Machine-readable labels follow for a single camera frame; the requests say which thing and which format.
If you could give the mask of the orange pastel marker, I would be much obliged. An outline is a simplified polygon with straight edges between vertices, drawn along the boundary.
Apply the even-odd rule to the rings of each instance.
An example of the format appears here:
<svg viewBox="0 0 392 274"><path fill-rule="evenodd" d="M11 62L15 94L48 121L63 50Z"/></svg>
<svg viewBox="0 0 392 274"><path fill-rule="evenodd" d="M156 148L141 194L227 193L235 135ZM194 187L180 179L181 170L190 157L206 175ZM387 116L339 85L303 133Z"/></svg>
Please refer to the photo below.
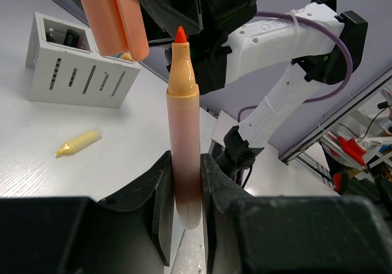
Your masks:
<svg viewBox="0 0 392 274"><path fill-rule="evenodd" d="M199 88L190 43L179 27L171 45L167 111L176 210L185 229L196 228L202 215Z"/></svg>

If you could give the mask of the orange marker cap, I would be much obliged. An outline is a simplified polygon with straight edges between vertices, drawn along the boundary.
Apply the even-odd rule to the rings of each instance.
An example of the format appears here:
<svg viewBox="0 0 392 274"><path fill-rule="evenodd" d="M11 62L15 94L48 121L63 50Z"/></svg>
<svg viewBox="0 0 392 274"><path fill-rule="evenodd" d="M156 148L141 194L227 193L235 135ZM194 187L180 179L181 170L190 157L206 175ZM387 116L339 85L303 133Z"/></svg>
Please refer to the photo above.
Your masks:
<svg viewBox="0 0 392 274"><path fill-rule="evenodd" d="M102 56L128 51L134 61L149 55L138 0L80 0Z"/></svg>

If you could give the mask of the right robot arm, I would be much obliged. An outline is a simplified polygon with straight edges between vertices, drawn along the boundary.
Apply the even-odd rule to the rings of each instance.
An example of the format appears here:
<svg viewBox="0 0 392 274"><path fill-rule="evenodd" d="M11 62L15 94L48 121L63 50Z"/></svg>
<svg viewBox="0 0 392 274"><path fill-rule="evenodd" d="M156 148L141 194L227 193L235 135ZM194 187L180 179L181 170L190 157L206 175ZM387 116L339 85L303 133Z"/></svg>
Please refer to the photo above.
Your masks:
<svg viewBox="0 0 392 274"><path fill-rule="evenodd" d="M216 158L230 178L250 169L276 129L302 104L341 92L359 67L369 23L336 0L311 0L289 13L265 12L257 0L72 0L86 15L102 55L130 51L144 60L163 47L173 70L174 44L190 45L200 94L243 77L271 77L263 99L225 136Z"/></svg>

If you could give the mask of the orange clear marker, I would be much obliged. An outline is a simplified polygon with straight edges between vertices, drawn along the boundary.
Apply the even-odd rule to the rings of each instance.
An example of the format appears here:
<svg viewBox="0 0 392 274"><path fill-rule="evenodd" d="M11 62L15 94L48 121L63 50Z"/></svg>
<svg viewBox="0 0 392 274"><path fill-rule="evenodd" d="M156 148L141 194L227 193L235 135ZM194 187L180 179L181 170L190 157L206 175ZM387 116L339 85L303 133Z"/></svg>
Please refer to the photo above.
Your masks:
<svg viewBox="0 0 392 274"><path fill-rule="evenodd" d="M124 52L119 58L126 61L134 62L134 59L129 52Z"/></svg>

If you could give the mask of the green black highlighter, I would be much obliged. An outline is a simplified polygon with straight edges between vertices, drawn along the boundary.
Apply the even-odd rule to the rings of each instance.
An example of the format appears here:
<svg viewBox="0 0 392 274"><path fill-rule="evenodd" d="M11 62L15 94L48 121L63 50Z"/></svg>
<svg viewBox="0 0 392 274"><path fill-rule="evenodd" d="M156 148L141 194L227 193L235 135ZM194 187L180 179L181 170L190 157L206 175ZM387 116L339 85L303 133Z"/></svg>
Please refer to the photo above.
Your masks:
<svg viewBox="0 0 392 274"><path fill-rule="evenodd" d="M79 39L80 39L79 33L74 31L73 29L68 29L63 44L68 47L77 48Z"/></svg>

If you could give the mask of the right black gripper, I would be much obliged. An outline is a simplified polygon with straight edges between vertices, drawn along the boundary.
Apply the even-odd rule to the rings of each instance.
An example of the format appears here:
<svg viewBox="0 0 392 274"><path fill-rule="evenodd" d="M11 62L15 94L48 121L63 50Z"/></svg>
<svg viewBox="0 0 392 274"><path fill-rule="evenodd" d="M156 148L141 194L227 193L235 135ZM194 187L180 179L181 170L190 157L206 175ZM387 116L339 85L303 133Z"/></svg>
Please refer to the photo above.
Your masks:
<svg viewBox="0 0 392 274"><path fill-rule="evenodd" d="M71 1L85 14L80 0ZM138 1L149 46L175 37L179 26L192 36L230 34L250 20L257 8L256 0Z"/></svg>

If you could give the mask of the yellow pastel marker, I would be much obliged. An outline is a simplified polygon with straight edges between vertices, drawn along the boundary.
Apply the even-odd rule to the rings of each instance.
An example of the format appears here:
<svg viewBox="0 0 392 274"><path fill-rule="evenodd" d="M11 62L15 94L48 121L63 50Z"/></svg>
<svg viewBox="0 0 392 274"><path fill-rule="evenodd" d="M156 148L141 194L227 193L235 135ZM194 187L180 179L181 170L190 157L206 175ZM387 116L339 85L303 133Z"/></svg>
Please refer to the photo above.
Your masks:
<svg viewBox="0 0 392 274"><path fill-rule="evenodd" d="M65 141L61 148L56 152L56 157L70 156L79 151L89 147L102 138L102 131L100 129L88 130L68 141Z"/></svg>

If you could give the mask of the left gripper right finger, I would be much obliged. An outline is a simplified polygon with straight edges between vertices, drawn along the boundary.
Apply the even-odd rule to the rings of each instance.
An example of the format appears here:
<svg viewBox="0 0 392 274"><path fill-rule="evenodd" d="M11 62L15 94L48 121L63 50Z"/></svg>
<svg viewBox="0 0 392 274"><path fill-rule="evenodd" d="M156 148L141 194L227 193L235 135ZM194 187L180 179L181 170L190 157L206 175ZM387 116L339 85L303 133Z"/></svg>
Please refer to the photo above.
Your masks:
<svg viewBox="0 0 392 274"><path fill-rule="evenodd" d="M208 273L390 273L391 231L363 197L254 197L201 156Z"/></svg>

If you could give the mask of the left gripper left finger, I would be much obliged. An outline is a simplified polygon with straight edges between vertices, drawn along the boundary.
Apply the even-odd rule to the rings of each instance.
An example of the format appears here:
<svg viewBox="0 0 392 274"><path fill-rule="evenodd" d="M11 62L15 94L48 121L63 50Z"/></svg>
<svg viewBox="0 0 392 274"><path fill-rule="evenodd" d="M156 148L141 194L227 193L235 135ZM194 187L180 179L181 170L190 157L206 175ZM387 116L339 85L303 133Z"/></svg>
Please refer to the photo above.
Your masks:
<svg viewBox="0 0 392 274"><path fill-rule="evenodd" d="M172 155L100 201L1 199L2 273L163 273L173 227Z"/></svg>

